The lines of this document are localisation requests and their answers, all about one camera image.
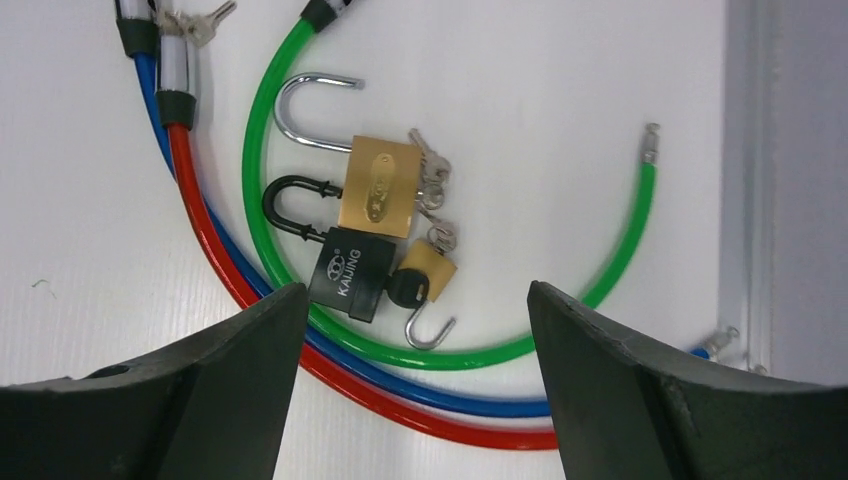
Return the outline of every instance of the white table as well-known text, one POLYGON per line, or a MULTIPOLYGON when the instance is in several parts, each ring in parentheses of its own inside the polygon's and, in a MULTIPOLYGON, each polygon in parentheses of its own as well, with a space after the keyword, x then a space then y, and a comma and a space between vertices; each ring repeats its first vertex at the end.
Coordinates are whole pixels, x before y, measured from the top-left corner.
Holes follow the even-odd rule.
MULTIPOLYGON (((244 125, 301 8, 243 1, 200 55, 201 175, 254 260, 240 190, 244 125)), ((716 325, 723 14, 723 2, 675 0, 363 0, 297 69, 361 76, 366 89, 305 88, 294 113, 340 139, 402 140, 417 126, 453 162, 442 213, 462 228, 459 273, 422 317, 435 329, 458 316, 445 349, 525 331, 530 280, 582 287, 626 218, 642 126, 661 123, 648 231, 601 311, 686 348, 716 325)), ((236 311, 189 229, 113 15, 108 2, 0 7, 0 384, 84 376, 236 311)), ((341 183, 343 156, 271 137, 269 176, 341 183)), ((338 208, 308 195, 291 204, 325 226, 338 208)), ((308 275, 318 246, 281 243, 308 275)), ((353 327, 403 345, 404 312, 383 303, 373 325, 353 327)), ((482 371, 403 373, 463 392, 543 391, 533 355, 482 371)), ((407 430, 301 371, 277 476, 516 480, 561 478, 562 468, 556 452, 487 451, 407 430)))

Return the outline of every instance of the green cable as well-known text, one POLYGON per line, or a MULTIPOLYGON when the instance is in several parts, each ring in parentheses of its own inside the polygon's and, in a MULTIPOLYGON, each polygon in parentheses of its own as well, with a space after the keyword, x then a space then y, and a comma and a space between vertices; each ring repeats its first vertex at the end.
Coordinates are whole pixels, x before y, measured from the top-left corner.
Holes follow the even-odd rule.
MULTIPOLYGON (((301 20, 277 50, 253 100, 244 139, 242 188, 245 212, 254 245, 275 288, 298 280, 291 273, 293 269, 280 255, 262 213, 263 149, 268 132, 268 119, 274 107, 275 97, 282 88, 288 69, 313 34, 312 27, 301 20)), ((656 167, 643 163, 634 208, 624 236, 604 271, 582 296, 583 303, 589 307, 594 309, 600 305, 622 277, 633 258, 648 222, 655 181, 656 167)), ((314 328, 346 350, 369 360, 407 368, 422 370, 481 368, 513 360, 533 352, 536 348, 532 335, 528 333, 501 345, 480 350, 438 353, 401 349, 383 345, 349 330, 329 311, 318 305, 313 304, 310 307, 309 316, 314 328)))

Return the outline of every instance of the black padlock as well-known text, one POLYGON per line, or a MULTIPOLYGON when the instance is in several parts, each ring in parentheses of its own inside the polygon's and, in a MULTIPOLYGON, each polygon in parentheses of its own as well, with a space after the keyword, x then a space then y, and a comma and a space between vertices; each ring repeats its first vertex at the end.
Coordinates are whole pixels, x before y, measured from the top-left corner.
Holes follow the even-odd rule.
POLYGON ((283 217, 274 204, 280 192, 288 187, 303 188, 322 198, 341 198, 342 189, 330 182, 286 175, 265 189, 262 210, 268 222, 280 230, 324 244, 309 282, 309 299, 371 323, 391 273, 397 245, 372 234, 344 228, 332 227, 327 233, 320 233, 311 224, 283 217))

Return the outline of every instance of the key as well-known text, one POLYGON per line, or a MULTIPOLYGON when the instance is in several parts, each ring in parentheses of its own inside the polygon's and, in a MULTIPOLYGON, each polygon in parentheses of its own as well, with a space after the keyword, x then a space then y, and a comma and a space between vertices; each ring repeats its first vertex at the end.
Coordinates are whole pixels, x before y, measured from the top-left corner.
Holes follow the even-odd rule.
POLYGON ((409 140, 424 152, 424 183, 447 183, 451 172, 450 162, 430 148, 417 128, 409 131, 409 140))
POLYGON ((427 241, 430 245, 441 255, 453 251, 457 244, 456 225, 433 215, 421 205, 418 211, 433 224, 427 230, 427 241))
POLYGON ((228 0, 210 14, 189 16, 185 25, 186 37, 197 48, 206 45, 215 38, 215 30, 218 25, 233 13, 236 6, 234 0, 228 0))
POLYGON ((389 279, 389 300, 404 308, 418 308, 425 301, 435 302, 454 273, 456 264, 436 245, 420 238, 410 245, 406 256, 389 279))
POLYGON ((416 199, 427 210, 438 210, 445 204, 445 189, 438 183, 424 183, 416 199))

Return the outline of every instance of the silver key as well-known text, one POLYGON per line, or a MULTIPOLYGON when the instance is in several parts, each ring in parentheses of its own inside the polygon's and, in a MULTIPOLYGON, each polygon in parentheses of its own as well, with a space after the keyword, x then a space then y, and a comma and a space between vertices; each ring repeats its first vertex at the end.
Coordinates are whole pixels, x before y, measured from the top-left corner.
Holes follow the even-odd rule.
POLYGON ((427 210, 438 210, 445 204, 445 189, 438 183, 424 183, 418 190, 417 200, 427 210))
POLYGON ((215 38, 215 30, 238 5, 235 0, 227 0, 214 12, 207 15, 189 16, 185 24, 185 35, 195 47, 200 48, 215 38))
POLYGON ((424 183, 439 185, 447 183, 451 172, 450 162, 430 148, 417 128, 409 131, 409 140, 424 152, 424 159, 422 160, 424 183))
POLYGON ((456 225, 446 220, 433 215, 424 207, 418 207, 418 211, 423 215, 433 226, 427 230, 427 241, 436 249, 439 254, 444 255, 453 251, 457 244, 456 225))

